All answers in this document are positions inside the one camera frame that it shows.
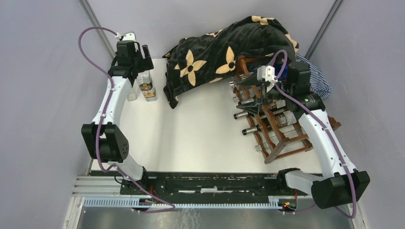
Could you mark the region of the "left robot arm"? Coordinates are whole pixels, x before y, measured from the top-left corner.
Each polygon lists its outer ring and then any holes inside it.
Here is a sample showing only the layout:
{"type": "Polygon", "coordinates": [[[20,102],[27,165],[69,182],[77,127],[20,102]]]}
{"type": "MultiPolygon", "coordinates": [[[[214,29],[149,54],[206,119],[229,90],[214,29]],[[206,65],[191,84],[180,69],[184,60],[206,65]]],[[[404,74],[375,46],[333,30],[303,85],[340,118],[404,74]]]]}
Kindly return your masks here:
{"type": "Polygon", "coordinates": [[[119,128],[124,103],[139,73],[153,69],[147,45],[137,41],[117,42],[116,56],[107,71],[107,89],[96,116],[82,125],[81,134],[92,159],[107,172],[116,169],[125,180],[132,181],[138,194],[149,191],[146,169],[129,154],[129,142],[119,128]]]}

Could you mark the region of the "green wine bottle back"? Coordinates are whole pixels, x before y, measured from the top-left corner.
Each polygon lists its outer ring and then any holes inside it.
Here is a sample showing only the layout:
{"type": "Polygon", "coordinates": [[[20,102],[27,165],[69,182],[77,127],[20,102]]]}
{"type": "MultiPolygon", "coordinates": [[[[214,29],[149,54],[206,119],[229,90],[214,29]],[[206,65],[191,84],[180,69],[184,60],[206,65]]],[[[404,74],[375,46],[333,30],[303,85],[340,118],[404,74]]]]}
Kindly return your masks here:
{"type": "MultiPolygon", "coordinates": [[[[239,102],[237,103],[237,105],[238,105],[238,104],[245,104],[245,103],[258,103],[258,104],[259,104],[258,99],[256,98],[256,96],[253,96],[252,98],[245,99],[245,100],[243,100],[243,101],[239,101],[239,102]]],[[[270,110],[272,110],[272,111],[278,110],[278,109],[280,109],[280,108],[283,108],[283,107],[286,107],[286,106],[287,106],[287,105],[286,105],[286,101],[285,101],[285,100],[282,100],[282,99],[280,99],[280,100],[265,100],[265,101],[261,104],[261,107],[262,107],[263,104],[267,105],[268,108],[269,108],[270,110]]]]}

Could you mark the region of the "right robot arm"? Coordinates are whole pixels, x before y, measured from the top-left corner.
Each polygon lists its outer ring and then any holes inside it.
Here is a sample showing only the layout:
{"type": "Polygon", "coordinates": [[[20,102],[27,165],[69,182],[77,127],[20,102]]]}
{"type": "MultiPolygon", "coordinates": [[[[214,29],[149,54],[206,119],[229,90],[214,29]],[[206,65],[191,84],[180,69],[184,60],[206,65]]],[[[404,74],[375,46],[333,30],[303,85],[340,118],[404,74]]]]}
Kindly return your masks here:
{"type": "Polygon", "coordinates": [[[291,62],[287,77],[280,80],[271,65],[260,66],[250,76],[238,80],[243,86],[260,86],[260,95],[238,108],[259,114],[271,99],[286,102],[295,120],[312,143],[322,175],[305,173],[298,168],[279,171],[276,189],[287,195],[294,189],[313,197],[320,209],[352,204],[356,207],[370,183],[366,171],[359,171],[340,145],[321,98],[310,91],[310,67],[305,62],[291,62]]]}

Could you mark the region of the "dark wine bottle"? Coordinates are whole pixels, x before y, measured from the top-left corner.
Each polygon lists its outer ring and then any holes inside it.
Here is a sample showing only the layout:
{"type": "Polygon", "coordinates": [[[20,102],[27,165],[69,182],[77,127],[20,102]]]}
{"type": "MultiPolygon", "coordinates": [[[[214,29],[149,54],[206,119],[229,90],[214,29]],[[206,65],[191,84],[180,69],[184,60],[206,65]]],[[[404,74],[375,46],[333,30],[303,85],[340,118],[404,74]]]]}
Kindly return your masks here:
{"type": "MultiPolygon", "coordinates": [[[[266,129],[267,129],[267,132],[273,131],[273,128],[271,127],[271,125],[266,125],[266,129]]],[[[251,126],[249,128],[243,129],[241,131],[242,135],[248,135],[248,134],[252,134],[252,133],[255,133],[255,132],[262,132],[259,124],[256,124],[256,125],[251,126]]]]}
{"type": "MultiPolygon", "coordinates": [[[[239,118],[243,118],[243,117],[247,117],[247,116],[253,117],[254,115],[250,114],[247,111],[244,111],[244,112],[239,112],[239,113],[234,114],[233,118],[235,120],[237,120],[239,118]]],[[[275,118],[276,118],[276,123],[277,123],[278,127],[285,127],[285,126],[293,125],[298,122],[295,115],[290,110],[275,114],[275,118]]]]}

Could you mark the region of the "dark wine bottle front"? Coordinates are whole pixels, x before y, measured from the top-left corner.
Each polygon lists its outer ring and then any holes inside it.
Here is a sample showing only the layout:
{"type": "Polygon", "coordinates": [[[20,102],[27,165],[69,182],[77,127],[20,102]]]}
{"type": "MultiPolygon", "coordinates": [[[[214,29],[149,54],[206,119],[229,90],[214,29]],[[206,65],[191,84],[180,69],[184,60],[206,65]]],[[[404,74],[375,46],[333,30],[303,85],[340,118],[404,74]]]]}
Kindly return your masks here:
{"type": "MultiPolygon", "coordinates": [[[[266,125],[266,129],[267,129],[267,132],[273,131],[273,128],[271,127],[271,125],[266,125]]],[[[251,126],[249,128],[243,129],[241,131],[242,135],[248,135],[248,134],[252,134],[252,133],[255,133],[255,132],[262,132],[259,124],[256,124],[256,125],[251,126]]]]}

